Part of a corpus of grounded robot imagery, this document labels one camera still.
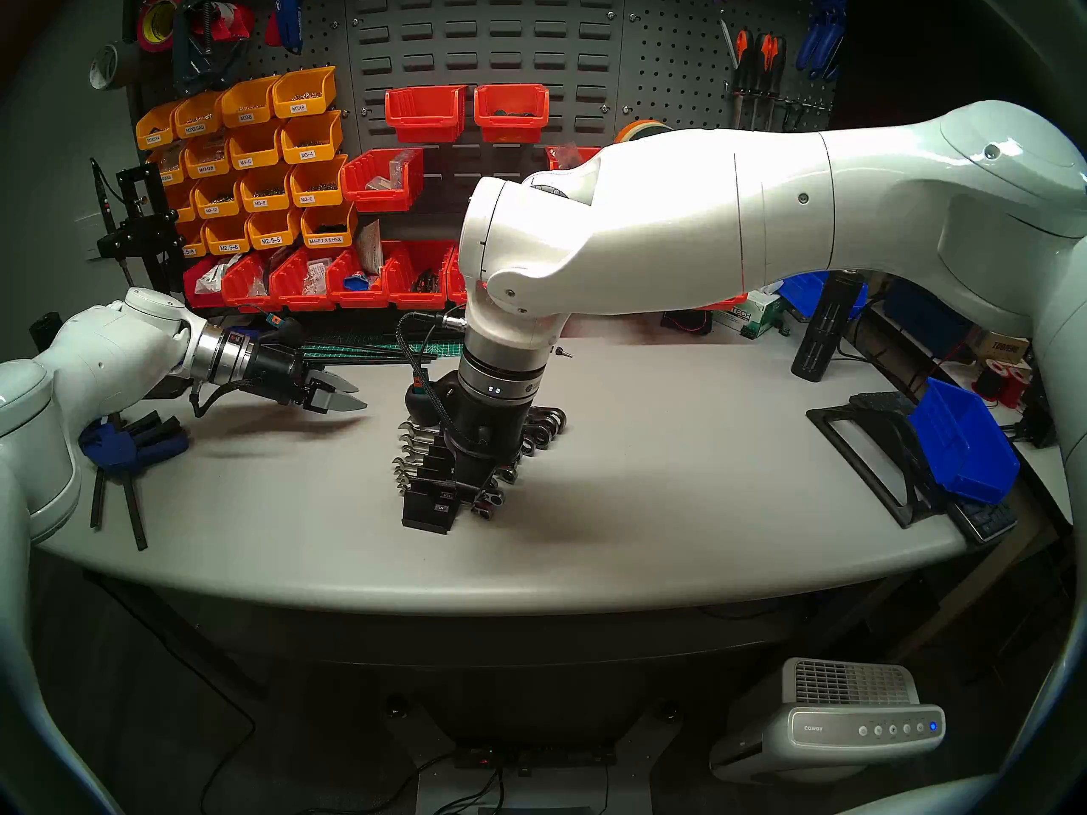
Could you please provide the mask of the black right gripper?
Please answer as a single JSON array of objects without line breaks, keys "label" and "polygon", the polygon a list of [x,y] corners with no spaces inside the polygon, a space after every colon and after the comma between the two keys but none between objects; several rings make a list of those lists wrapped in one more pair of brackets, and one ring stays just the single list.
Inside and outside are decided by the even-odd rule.
[{"label": "black right gripper", "polygon": [[452,489],[458,503],[473,506],[474,485],[462,478],[489,478],[498,468],[518,464],[532,398],[522,402],[480,398],[463,386],[459,376],[432,380],[429,388],[446,446],[453,455]]}]

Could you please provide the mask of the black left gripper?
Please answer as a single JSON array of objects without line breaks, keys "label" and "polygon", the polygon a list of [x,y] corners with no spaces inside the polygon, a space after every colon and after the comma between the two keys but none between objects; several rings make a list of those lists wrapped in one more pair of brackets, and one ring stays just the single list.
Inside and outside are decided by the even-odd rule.
[{"label": "black left gripper", "polygon": [[311,412],[354,412],[367,403],[359,388],[324,364],[307,360],[300,351],[275,343],[250,342],[242,369],[242,388],[280,405],[297,405]]}]

